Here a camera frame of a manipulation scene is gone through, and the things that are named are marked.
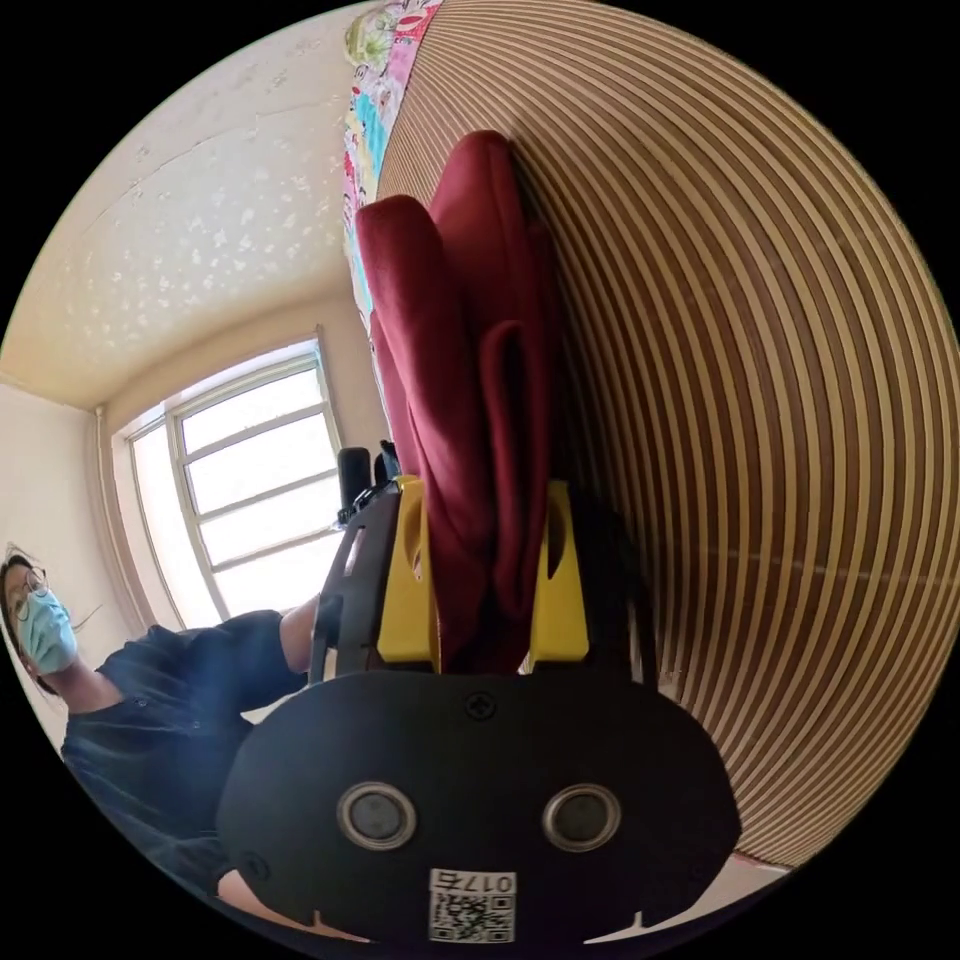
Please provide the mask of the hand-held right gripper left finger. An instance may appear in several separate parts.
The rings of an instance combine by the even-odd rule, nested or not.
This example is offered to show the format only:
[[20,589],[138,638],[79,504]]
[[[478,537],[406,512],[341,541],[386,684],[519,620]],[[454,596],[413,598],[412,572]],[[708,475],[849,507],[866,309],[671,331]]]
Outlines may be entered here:
[[439,669],[439,621],[423,481],[400,477],[398,497],[377,653],[389,667]]

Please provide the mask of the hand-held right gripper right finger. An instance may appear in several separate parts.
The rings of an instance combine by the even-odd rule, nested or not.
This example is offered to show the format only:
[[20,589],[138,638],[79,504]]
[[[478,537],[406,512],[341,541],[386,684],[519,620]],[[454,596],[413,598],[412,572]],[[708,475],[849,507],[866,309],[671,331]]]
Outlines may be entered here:
[[588,630],[568,485],[552,480],[537,565],[529,662],[581,662]]

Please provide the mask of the person's right hand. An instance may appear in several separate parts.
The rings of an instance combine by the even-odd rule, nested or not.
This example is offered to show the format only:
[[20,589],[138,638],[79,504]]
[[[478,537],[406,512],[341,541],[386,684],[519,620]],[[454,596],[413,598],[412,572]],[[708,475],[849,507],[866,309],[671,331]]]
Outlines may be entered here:
[[317,912],[313,914],[313,919],[310,922],[300,923],[270,909],[256,897],[237,871],[230,871],[218,881],[217,895],[224,903],[231,907],[277,925],[309,932],[326,938],[342,939],[357,943],[370,943],[368,938],[331,927],[324,923]]

